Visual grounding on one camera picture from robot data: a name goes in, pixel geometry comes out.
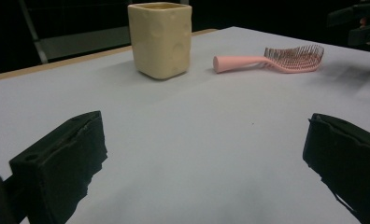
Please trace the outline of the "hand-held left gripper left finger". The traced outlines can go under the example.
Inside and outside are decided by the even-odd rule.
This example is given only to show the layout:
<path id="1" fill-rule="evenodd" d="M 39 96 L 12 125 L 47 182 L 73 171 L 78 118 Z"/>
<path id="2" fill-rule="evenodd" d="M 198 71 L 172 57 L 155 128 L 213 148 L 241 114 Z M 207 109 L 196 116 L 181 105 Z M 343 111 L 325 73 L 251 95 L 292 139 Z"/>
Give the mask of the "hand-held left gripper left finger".
<path id="1" fill-rule="evenodd" d="M 99 111 L 64 122 L 9 161 L 15 218 L 65 224 L 106 158 Z"/>

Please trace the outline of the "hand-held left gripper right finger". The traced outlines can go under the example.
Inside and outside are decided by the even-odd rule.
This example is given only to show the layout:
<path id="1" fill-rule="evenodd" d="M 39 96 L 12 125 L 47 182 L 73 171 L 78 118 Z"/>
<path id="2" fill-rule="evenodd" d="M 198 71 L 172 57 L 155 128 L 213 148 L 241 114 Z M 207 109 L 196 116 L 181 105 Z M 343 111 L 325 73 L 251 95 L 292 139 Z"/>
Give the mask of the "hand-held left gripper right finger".
<path id="1" fill-rule="evenodd" d="M 362 224 L 370 224 L 370 132 L 315 113 L 309 120 L 303 160 Z"/>

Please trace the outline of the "cream square ceramic cup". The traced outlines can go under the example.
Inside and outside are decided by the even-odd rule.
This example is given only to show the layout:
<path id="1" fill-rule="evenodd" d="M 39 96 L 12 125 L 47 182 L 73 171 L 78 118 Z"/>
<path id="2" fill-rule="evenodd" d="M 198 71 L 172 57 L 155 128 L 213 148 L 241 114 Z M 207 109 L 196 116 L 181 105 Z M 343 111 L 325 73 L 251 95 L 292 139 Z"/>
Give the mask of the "cream square ceramic cup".
<path id="1" fill-rule="evenodd" d="M 135 68 L 155 79 L 169 79 L 190 67 L 192 7 L 168 2 L 128 8 Z"/>

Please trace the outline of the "grey metal stand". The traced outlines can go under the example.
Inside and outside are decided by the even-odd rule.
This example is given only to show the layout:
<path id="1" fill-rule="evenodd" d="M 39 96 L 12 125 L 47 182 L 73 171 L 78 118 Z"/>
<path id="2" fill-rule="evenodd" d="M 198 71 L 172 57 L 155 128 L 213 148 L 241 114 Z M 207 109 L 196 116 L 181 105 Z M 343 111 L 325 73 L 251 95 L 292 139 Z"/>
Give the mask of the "grey metal stand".
<path id="1" fill-rule="evenodd" d="M 132 0 L 17 0 L 42 63 L 130 43 Z"/>

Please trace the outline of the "white table mat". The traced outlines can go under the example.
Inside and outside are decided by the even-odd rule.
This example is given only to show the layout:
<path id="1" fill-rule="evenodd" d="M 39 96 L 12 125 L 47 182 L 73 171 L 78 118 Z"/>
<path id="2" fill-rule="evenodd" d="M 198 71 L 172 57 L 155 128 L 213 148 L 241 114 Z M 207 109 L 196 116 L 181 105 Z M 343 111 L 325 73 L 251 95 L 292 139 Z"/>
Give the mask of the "white table mat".
<path id="1" fill-rule="evenodd" d="M 0 80 L 0 175 L 64 121 L 103 116 L 107 160 L 69 224 L 358 224 L 303 161 L 309 118 L 370 132 L 370 52 L 326 48 L 319 70 L 216 74 L 217 55 L 296 40 L 232 27 L 192 41 L 192 64 L 158 81 L 130 52 Z"/>

